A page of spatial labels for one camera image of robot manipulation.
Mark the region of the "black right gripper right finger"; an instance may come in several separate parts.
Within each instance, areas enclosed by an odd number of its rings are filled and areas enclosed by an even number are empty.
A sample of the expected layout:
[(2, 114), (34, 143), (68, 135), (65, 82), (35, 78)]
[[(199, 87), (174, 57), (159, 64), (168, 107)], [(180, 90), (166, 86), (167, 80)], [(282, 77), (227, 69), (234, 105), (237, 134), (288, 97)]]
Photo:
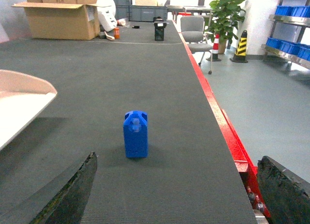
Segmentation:
[(310, 183), (269, 156), (258, 161), (257, 180), (275, 224), (310, 222)]

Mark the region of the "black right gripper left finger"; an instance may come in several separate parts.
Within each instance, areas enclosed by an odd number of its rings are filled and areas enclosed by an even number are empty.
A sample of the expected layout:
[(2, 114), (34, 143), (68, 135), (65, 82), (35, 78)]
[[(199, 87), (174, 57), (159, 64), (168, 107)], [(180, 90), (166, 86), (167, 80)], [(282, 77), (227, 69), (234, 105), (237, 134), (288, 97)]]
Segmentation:
[(31, 224), (79, 224), (91, 194), (97, 155), (91, 152), (80, 168), (30, 221)]

